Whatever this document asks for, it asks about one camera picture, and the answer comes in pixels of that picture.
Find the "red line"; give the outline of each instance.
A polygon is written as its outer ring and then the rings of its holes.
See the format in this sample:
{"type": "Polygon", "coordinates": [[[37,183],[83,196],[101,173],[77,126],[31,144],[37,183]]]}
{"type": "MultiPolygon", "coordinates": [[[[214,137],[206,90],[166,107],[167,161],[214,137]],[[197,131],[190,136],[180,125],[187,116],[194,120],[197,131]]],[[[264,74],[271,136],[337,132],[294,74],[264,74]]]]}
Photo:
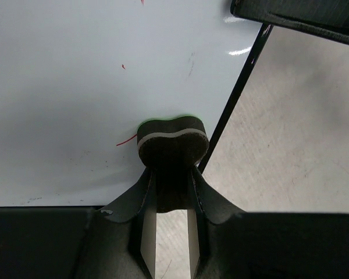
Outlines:
{"type": "Polygon", "coordinates": [[[137,134],[136,134],[136,135],[134,135],[133,137],[131,137],[131,138],[127,139],[126,141],[123,141],[123,142],[121,142],[121,143],[117,144],[116,146],[119,146],[119,145],[122,145],[122,144],[126,144],[126,143],[127,143],[127,142],[129,142],[130,140],[133,140],[133,139],[134,139],[136,136],[137,136],[137,134]]]}

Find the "whiteboard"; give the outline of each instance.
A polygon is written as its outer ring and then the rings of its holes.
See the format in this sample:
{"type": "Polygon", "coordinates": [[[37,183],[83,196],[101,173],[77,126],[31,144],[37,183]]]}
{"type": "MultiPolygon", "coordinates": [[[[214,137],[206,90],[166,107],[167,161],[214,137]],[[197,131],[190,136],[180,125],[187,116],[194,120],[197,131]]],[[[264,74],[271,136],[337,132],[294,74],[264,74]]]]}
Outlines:
{"type": "Polygon", "coordinates": [[[224,0],[0,0],[0,206],[105,205],[152,117],[212,135],[261,27],[224,0]]]}

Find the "black edge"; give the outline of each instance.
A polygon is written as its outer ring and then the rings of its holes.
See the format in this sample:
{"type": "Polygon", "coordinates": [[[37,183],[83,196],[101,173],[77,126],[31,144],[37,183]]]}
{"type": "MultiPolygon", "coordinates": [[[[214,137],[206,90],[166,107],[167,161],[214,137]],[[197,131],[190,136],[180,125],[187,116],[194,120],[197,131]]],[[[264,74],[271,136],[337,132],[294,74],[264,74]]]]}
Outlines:
{"type": "Polygon", "coordinates": [[[226,106],[221,114],[220,120],[217,123],[217,126],[215,128],[215,131],[213,132],[211,140],[209,141],[208,152],[206,153],[203,160],[199,164],[198,169],[201,173],[203,173],[205,167],[207,166],[209,158],[211,158],[213,150],[215,150],[216,148],[216,145],[222,135],[222,132],[225,129],[225,126],[229,121],[230,116],[233,113],[235,105],[237,104],[239,97],[242,94],[242,91],[252,73],[252,70],[256,65],[257,59],[259,58],[262,52],[262,49],[265,46],[265,43],[268,40],[272,29],[273,29],[273,26],[270,24],[263,24],[261,26],[261,29],[257,35],[255,43],[252,46],[251,52],[248,55],[247,60],[245,61],[243,69],[232,90],[232,94],[230,95],[229,100],[227,100],[226,106]]]}

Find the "floor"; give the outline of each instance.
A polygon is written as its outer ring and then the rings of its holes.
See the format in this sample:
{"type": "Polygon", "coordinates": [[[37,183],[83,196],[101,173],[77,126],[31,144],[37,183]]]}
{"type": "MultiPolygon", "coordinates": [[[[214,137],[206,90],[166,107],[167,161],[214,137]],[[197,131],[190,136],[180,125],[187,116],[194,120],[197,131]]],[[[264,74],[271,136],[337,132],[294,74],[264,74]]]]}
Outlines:
{"type": "MultiPolygon", "coordinates": [[[[204,176],[247,211],[349,212],[349,46],[275,27],[204,176]]],[[[186,213],[156,241],[156,277],[190,278],[186,213]]]]}

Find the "white floor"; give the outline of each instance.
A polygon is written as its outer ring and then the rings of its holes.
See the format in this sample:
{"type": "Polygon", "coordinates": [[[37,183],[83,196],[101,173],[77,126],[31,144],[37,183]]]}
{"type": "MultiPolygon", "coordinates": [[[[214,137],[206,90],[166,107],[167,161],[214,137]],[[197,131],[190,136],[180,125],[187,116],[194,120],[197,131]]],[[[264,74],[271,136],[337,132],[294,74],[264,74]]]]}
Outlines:
{"type": "MultiPolygon", "coordinates": [[[[349,212],[349,46],[275,27],[204,175],[247,211],[349,212]]],[[[157,278],[190,278],[187,245],[158,216],[157,278]]]]}

